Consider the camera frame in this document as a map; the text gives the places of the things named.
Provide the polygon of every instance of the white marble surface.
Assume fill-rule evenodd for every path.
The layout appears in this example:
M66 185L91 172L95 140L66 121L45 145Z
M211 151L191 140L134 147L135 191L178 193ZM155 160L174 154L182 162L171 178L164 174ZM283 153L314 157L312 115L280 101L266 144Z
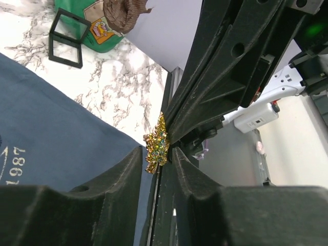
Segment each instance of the white marble surface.
M54 17L53 0L0 0L0 52L144 144L160 113L167 72L126 39L104 54L83 46L82 69L50 61ZM75 56L63 45L55 52Z

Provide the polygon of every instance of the blue fabric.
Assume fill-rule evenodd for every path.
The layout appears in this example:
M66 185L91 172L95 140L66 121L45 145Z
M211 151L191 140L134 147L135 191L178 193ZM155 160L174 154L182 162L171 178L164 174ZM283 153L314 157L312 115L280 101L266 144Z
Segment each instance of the blue fabric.
M2 54L0 136L0 185L38 184L58 191L96 177L139 145ZM151 180L144 171L134 245L145 224Z

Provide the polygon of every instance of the leaf-shaped brooch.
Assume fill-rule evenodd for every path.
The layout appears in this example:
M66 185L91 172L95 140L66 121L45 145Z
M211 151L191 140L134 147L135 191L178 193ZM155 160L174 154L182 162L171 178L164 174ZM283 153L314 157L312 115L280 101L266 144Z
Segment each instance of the leaf-shaped brooch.
M148 135L144 135L143 137L143 140L146 142L146 149L148 152L146 157L146 161L148 162L146 171L154 174L158 165L163 166L168 161L167 156L170 147L162 112L159 115L155 130Z

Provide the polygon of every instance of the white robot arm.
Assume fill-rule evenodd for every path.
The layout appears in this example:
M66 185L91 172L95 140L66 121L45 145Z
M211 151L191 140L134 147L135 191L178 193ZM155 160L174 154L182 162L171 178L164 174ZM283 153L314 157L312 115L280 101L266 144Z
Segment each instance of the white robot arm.
M272 108L271 102L301 94L305 89L302 81L303 78L296 68L285 66L272 76L261 96L248 108L239 107L236 111L226 114L223 125L233 121L236 128L246 133L277 119L278 113Z

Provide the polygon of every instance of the green container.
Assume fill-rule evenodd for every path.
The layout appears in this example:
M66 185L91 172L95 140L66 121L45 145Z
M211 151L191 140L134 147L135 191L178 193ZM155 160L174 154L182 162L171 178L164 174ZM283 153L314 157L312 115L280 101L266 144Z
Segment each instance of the green container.
M110 51L123 39L109 28L102 5L103 1L95 2L95 0L55 0L56 11L62 8L91 22L91 28L83 44L99 53ZM76 36L81 36L80 33L76 33L80 32L80 26L75 20L64 16L60 19Z

